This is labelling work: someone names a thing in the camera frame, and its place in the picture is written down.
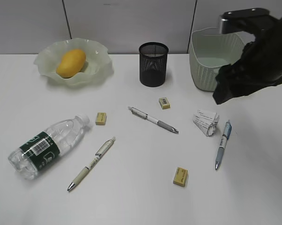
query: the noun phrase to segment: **plastic water bottle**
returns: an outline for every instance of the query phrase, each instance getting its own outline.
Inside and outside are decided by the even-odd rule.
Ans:
[[[13,151],[8,160],[24,178],[31,180],[58,156],[72,150],[83,138],[89,123],[88,116],[77,115],[53,124]]]

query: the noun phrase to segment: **fruit bowl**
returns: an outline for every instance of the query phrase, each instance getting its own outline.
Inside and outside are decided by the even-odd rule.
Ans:
[[[56,68],[61,63],[62,56],[72,49],[82,49],[86,53],[86,61],[80,72],[65,79],[56,73]],[[104,68],[111,64],[111,59],[108,55],[108,49],[102,44],[96,41],[74,38],[48,46],[38,54],[34,64],[38,66],[41,75],[50,77],[58,83],[72,86],[88,83],[98,76],[104,76]]]

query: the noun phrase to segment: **silver pen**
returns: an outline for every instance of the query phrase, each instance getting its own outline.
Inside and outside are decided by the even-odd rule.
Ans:
[[[90,170],[96,165],[96,163],[101,159],[101,157],[105,154],[105,152],[114,144],[116,140],[115,137],[106,141],[102,147],[95,154],[94,160],[88,165],[85,166],[82,171],[76,176],[76,178],[71,182],[67,191],[73,190],[90,172]]]
[[[168,125],[167,123],[164,123],[163,121],[160,121],[160,120],[157,120],[156,118],[152,117],[152,116],[149,116],[148,114],[146,114],[145,112],[142,112],[136,108],[133,108],[133,107],[128,107],[128,109],[130,111],[132,111],[132,114],[136,115],[136,116],[139,116],[141,117],[142,119],[145,119],[145,120],[149,120],[150,122],[153,122],[154,124],[157,124],[158,126],[166,129],[166,130],[169,130],[175,134],[178,134],[178,130],[176,130],[174,127]]]
[[[217,157],[216,157],[216,162],[215,162],[215,169],[218,170],[220,167],[220,164],[222,162],[222,157],[224,154],[225,146],[227,140],[230,138],[230,132],[231,132],[231,124],[230,120],[225,123],[224,131],[220,140],[218,152],[217,152]]]

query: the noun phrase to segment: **green bottle label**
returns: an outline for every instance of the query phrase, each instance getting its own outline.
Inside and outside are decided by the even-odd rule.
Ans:
[[[60,154],[56,143],[45,132],[41,132],[30,139],[24,145],[20,146],[20,149],[30,158],[39,171]]]

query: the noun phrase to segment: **crumpled paper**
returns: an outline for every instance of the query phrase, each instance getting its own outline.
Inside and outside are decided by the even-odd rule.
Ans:
[[[216,130],[219,118],[219,114],[216,112],[199,109],[193,116],[193,122],[205,136],[212,136]]]

